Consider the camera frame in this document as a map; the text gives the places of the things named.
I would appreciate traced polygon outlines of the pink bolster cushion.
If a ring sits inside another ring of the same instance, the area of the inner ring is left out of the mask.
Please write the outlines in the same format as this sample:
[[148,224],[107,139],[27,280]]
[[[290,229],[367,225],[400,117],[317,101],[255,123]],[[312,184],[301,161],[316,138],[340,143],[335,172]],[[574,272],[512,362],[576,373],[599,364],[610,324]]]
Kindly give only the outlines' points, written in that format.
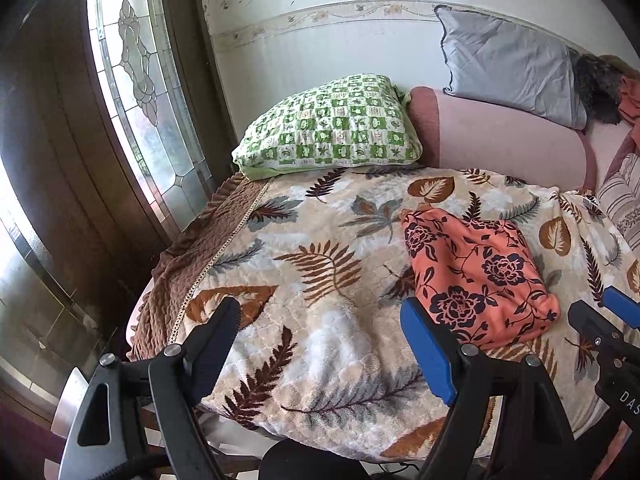
[[408,116],[427,167],[488,170],[562,191],[593,191],[597,164],[583,133],[514,108],[416,87]]

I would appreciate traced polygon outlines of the black fluffy cushion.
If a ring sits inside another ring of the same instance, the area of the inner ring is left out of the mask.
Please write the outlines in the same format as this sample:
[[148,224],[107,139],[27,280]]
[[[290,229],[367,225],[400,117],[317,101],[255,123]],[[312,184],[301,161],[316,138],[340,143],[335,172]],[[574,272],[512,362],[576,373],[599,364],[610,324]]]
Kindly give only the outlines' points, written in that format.
[[623,73],[600,56],[572,56],[574,88],[590,119],[617,125],[621,120],[620,83]]

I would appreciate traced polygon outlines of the orange-red crumpled cloth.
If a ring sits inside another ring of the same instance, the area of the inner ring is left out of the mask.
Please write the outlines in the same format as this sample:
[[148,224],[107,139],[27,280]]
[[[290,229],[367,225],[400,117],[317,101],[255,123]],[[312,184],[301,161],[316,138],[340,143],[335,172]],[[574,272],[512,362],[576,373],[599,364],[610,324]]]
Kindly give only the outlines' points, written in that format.
[[620,116],[631,124],[631,139],[640,148],[640,82],[623,76],[620,80]]

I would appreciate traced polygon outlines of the pink bolster at right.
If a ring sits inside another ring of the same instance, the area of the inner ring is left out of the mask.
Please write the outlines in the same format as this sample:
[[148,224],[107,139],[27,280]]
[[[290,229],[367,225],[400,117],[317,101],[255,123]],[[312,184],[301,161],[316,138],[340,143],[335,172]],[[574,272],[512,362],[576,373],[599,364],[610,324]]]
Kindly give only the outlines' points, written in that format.
[[589,173],[593,175],[593,192],[598,192],[607,177],[620,169],[627,154],[636,149],[630,137],[631,125],[624,120],[618,124],[604,124],[594,120],[586,129]]

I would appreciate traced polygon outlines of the brown quilted bedspread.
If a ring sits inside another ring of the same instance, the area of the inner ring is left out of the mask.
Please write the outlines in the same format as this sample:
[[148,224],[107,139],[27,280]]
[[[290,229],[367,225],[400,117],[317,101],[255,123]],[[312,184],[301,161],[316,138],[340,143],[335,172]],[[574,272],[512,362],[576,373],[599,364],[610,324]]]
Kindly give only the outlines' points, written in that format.
[[224,243],[238,232],[265,185],[239,172],[225,180],[205,208],[160,253],[151,281],[130,316],[128,359],[152,358],[168,344],[189,290]]

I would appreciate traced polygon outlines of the leaf-pattern beige blanket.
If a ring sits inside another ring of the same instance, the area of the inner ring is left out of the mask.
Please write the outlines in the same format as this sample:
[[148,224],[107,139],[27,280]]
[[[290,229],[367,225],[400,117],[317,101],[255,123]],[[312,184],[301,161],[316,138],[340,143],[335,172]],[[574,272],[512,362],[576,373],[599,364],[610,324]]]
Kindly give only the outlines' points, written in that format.
[[413,293],[401,214],[433,206],[463,220],[504,220],[525,240],[562,309],[603,309],[616,287],[639,295],[639,261],[600,205],[478,169],[356,169],[288,174],[188,279],[169,338],[239,301],[239,335],[203,405],[250,430],[374,462],[427,456],[447,415],[399,322]]

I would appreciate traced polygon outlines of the grey pillow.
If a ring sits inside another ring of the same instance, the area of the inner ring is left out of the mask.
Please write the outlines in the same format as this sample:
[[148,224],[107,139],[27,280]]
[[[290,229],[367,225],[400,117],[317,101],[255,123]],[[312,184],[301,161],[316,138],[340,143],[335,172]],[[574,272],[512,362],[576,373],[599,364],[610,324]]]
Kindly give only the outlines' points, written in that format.
[[522,110],[582,130],[570,49],[536,29],[480,12],[436,6],[448,96]]

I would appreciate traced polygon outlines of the orange floral garment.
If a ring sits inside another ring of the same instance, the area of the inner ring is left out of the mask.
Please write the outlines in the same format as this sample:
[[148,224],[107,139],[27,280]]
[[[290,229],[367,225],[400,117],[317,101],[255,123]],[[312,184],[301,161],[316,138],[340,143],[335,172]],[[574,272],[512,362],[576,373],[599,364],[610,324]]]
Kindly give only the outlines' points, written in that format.
[[459,344],[520,344],[559,319],[559,300],[514,223],[430,208],[406,211],[401,226],[416,299]]

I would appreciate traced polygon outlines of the green checkered pillow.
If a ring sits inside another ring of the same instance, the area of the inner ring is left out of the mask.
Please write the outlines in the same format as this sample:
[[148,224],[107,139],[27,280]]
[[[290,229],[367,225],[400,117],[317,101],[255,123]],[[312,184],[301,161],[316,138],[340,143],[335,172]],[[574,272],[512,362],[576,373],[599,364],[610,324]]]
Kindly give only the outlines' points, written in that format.
[[245,130],[232,159],[245,177],[407,166],[422,144],[390,78],[356,74],[288,96]]

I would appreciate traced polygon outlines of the stained glass window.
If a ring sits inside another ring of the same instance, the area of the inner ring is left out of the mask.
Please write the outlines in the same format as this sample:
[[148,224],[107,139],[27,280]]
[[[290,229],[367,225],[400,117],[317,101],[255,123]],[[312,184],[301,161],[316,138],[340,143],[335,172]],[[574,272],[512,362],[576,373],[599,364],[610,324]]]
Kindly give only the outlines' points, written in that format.
[[87,0],[93,62],[128,165],[169,237],[213,193],[162,0]]

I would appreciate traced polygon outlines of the striped floral pillow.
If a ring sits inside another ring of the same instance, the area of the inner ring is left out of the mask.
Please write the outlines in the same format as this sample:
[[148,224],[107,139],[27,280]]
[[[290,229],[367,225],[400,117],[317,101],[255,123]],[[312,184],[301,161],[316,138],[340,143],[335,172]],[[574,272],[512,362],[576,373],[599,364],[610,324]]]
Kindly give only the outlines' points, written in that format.
[[598,192],[598,200],[605,214],[623,235],[636,257],[639,257],[640,246],[639,188],[639,156],[630,153]]

